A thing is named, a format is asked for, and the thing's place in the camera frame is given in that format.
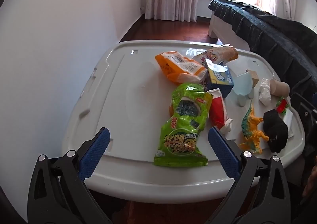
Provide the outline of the black sock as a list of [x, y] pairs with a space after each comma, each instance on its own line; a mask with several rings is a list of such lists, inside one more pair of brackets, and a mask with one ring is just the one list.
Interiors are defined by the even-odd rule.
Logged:
[[288, 140], [288, 127], [277, 110], [272, 109], [263, 115], [263, 130], [269, 137], [268, 146], [272, 153], [280, 153]]

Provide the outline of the yellow green toy dinosaur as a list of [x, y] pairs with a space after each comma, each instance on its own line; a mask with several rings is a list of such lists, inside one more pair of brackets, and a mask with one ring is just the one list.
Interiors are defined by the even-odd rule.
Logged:
[[248, 150], [253, 153], [262, 154], [260, 140], [269, 141], [269, 137], [263, 131], [258, 129], [258, 125], [263, 122], [263, 118], [255, 116], [253, 102], [250, 101], [249, 109], [244, 115], [241, 122], [241, 130], [244, 142], [239, 144], [242, 150]]

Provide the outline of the red white carton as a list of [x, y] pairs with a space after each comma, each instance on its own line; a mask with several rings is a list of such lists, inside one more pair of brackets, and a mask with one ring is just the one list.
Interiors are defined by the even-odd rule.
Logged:
[[225, 102], [219, 88], [207, 91], [213, 96], [209, 110], [209, 119], [212, 126], [217, 127], [222, 135], [232, 130], [232, 119], [228, 116]]

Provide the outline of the red green toy car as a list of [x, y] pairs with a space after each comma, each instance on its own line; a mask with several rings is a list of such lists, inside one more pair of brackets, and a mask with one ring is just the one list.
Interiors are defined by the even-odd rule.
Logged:
[[284, 116], [286, 114], [286, 111], [289, 107], [289, 104], [287, 102], [287, 100], [283, 97], [280, 98], [279, 101], [277, 101], [276, 104], [276, 111], [281, 115]]

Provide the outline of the green snack bag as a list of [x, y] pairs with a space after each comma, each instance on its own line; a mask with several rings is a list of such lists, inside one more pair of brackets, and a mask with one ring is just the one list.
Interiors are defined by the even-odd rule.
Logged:
[[207, 157], [198, 149], [213, 96], [197, 83], [180, 84], [172, 93], [170, 119], [161, 127], [154, 165], [172, 168], [207, 166]]

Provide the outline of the white tissue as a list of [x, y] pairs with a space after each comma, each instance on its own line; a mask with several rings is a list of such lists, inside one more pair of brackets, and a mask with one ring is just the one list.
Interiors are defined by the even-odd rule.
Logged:
[[259, 101], [264, 105], [268, 106], [271, 102], [270, 93], [270, 82], [267, 78], [263, 78], [259, 87]]

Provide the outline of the brown cardboard tube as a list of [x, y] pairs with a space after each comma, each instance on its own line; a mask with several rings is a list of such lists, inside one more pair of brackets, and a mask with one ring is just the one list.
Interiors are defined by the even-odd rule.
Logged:
[[270, 80], [270, 94], [277, 97], [287, 97], [290, 94], [290, 87], [285, 82], [271, 79]]

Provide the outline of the light blue plastic cup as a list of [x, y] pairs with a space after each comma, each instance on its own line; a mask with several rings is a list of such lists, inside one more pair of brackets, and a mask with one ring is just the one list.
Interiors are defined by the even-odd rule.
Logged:
[[233, 78], [233, 82], [233, 91], [238, 97], [238, 105], [243, 107], [246, 104], [247, 98], [251, 100], [254, 98], [254, 87], [251, 74], [249, 72], [245, 72], [238, 75]]

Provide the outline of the small brown cardboard box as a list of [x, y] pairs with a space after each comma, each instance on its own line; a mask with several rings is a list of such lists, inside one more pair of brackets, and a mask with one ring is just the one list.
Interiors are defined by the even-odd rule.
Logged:
[[253, 88], [254, 88], [257, 85], [257, 83], [259, 82], [258, 74], [255, 71], [249, 70], [249, 69], [247, 69], [245, 72], [249, 73], [251, 75], [251, 79], [253, 82]]

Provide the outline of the blue white milk carton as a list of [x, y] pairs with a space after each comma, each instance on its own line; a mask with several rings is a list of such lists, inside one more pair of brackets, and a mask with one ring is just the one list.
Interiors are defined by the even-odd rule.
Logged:
[[213, 63], [205, 59], [207, 69], [206, 78], [203, 81], [205, 91], [220, 89], [223, 98], [226, 98], [234, 87], [234, 81], [227, 66]]

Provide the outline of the orange white biscuit wrapper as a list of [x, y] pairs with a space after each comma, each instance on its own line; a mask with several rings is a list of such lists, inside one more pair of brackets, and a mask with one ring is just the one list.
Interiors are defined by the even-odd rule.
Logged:
[[214, 64], [226, 64], [239, 57], [237, 50], [230, 44], [221, 45], [219, 47], [210, 48], [204, 52], [194, 56], [192, 59], [204, 65], [205, 59], [211, 60]]

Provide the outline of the orange snack bag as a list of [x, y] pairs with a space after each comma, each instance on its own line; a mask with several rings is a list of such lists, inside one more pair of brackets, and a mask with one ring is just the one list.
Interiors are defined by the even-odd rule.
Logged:
[[207, 74], [207, 69], [201, 63], [177, 51], [158, 54], [155, 60], [164, 76], [175, 84], [201, 83]]

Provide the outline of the white plastic storage box lid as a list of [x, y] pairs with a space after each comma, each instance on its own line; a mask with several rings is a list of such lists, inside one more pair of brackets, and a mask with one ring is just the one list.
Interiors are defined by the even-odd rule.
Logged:
[[62, 150], [77, 150], [106, 127], [110, 144], [93, 175], [91, 190], [145, 203], [192, 203], [227, 194], [233, 184], [208, 143], [198, 148], [208, 165], [197, 168], [158, 167], [153, 163], [162, 125], [169, 119], [175, 85], [155, 60], [162, 52], [193, 57], [211, 44], [176, 40], [126, 41], [109, 49], [96, 65], [69, 120]]

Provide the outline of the dark grey bed blanket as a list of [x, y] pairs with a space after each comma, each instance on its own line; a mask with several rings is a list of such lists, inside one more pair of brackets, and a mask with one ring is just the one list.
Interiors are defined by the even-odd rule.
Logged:
[[212, 0], [208, 8], [231, 25], [251, 52], [268, 61], [292, 94], [298, 93], [316, 105], [315, 32], [300, 22], [233, 0]]

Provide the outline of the white bed frame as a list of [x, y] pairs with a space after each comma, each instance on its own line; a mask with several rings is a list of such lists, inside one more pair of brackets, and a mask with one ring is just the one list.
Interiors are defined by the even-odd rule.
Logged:
[[230, 44], [237, 49], [250, 51], [248, 43], [236, 35], [230, 24], [216, 17], [213, 11], [211, 11], [208, 36], [219, 39], [222, 44]]

